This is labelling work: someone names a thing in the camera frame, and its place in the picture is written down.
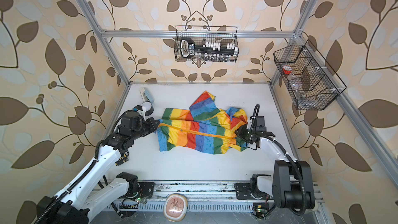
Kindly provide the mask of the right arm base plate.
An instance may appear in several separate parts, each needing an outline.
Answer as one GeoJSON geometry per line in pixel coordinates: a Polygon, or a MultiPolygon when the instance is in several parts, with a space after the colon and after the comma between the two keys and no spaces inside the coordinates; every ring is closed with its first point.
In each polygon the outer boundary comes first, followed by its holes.
{"type": "Polygon", "coordinates": [[[238,200],[273,200],[271,195],[260,191],[256,184],[252,183],[236,183],[234,185],[236,198],[238,200]]]}

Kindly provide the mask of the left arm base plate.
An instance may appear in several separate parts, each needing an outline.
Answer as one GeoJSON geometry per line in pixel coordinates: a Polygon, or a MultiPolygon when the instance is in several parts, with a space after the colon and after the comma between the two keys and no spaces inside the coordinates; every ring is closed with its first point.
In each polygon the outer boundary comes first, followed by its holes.
{"type": "Polygon", "coordinates": [[[154,193],[155,182],[152,181],[138,181],[129,186],[125,195],[119,199],[130,199],[137,201],[138,199],[151,198],[154,193]]]}

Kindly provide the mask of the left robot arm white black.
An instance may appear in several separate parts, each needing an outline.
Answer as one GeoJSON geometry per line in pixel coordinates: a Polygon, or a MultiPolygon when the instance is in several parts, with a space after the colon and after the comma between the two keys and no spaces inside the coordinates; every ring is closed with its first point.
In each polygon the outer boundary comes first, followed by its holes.
{"type": "Polygon", "coordinates": [[[114,126],[114,131],[100,141],[93,159],[78,175],[54,197],[43,197],[37,204],[37,224],[88,224],[103,209],[120,197],[136,199],[142,196],[136,175],[122,172],[97,193],[92,190],[99,185],[106,172],[125,155],[135,140],[154,133],[160,121],[133,110],[123,113],[114,126]]]}

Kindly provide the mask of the rainbow striped jacket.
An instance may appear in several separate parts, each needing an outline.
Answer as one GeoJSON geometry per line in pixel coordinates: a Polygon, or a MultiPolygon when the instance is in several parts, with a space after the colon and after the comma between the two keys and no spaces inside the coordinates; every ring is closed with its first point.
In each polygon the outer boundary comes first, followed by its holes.
{"type": "Polygon", "coordinates": [[[243,151],[247,145],[235,131],[247,123],[243,109],[220,109],[215,96],[204,91],[188,110],[165,109],[157,129],[160,151],[178,146],[211,155],[225,154],[229,149],[243,151]]]}

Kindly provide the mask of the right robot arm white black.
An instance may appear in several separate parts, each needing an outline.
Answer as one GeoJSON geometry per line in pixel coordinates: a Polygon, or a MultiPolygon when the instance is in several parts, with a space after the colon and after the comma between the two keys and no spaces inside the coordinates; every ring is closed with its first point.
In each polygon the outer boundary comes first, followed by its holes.
{"type": "Polygon", "coordinates": [[[265,126],[263,116],[253,114],[250,126],[240,127],[237,137],[247,144],[255,144],[255,150],[262,150],[269,159],[273,159],[272,174],[254,174],[245,190],[236,184],[237,194],[242,194],[256,200],[273,199],[274,208],[290,210],[297,216],[303,216],[307,210],[316,205],[313,178],[310,165],[291,155],[277,141],[273,132],[265,126]]]}

